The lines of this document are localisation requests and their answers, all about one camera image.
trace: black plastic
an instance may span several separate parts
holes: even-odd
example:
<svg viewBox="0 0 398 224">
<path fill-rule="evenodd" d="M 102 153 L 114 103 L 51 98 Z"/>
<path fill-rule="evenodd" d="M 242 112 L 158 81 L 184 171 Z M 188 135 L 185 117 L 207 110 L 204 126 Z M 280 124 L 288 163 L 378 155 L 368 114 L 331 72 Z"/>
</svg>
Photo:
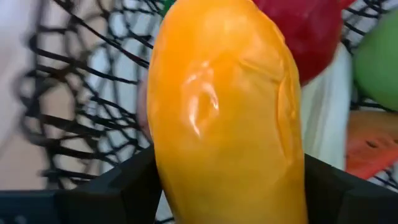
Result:
<svg viewBox="0 0 398 224">
<path fill-rule="evenodd" d="M 151 147 L 74 190 L 1 192 L 0 223 L 153 224 L 160 193 Z"/>
</svg>

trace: red fruit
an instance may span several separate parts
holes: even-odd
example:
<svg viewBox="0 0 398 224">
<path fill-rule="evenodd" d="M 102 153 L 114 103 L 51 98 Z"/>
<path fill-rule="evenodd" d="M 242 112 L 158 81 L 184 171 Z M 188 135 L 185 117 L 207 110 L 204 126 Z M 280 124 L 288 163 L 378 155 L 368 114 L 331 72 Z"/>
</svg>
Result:
<svg viewBox="0 0 398 224">
<path fill-rule="evenodd" d="M 354 2 L 355 2 L 355 0 L 340 0 L 341 9 L 348 8 Z"/>
<path fill-rule="evenodd" d="M 341 3 L 337 0 L 253 0 L 282 31 L 304 85 L 332 61 L 340 41 Z"/>
</svg>

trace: fake mango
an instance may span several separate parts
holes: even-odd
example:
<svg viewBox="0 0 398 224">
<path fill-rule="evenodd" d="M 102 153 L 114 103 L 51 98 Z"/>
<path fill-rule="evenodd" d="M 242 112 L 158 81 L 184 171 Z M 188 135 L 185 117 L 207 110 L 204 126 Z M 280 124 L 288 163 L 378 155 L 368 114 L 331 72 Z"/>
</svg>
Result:
<svg viewBox="0 0 398 224">
<path fill-rule="evenodd" d="M 178 0 L 150 62 L 147 114 L 183 224 L 304 224 L 297 67 L 248 0 Z"/>
</svg>

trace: yellow mango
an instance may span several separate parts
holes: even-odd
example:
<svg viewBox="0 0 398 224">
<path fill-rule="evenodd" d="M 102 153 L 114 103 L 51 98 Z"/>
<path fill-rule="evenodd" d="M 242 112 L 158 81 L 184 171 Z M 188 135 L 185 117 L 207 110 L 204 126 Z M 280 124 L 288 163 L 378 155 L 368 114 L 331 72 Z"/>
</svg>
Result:
<svg viewBox="0 0 398 224">
<path fill-rule="evenodd" d="M 178 0 L 152 53 L 147 114 L 180 224 L 303 224 L 297 67 L 250 0 Z"/>
</svg>

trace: green fruit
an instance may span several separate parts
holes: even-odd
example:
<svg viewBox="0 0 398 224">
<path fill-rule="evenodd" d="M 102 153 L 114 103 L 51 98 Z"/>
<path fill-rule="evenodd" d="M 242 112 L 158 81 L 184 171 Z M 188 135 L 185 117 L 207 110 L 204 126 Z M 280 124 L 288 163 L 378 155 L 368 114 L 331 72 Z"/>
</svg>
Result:
<svg viewBox="0 0 398 224">
<path fill-rule="evenodd" d="M 398 11 L 386 15 L 361 42 L 354 78 L 368 97 L 398 110 Z"/>
<path fill-rule="evenodd" d="M 163 7 L 163 11 L 162 11 L 162 17 L 166 16 L 167 11 L 172 7 L 174 2 L 175 2 L 175 0 L 166 0 L 164 2 L 164 7 Z"/>
</svg>

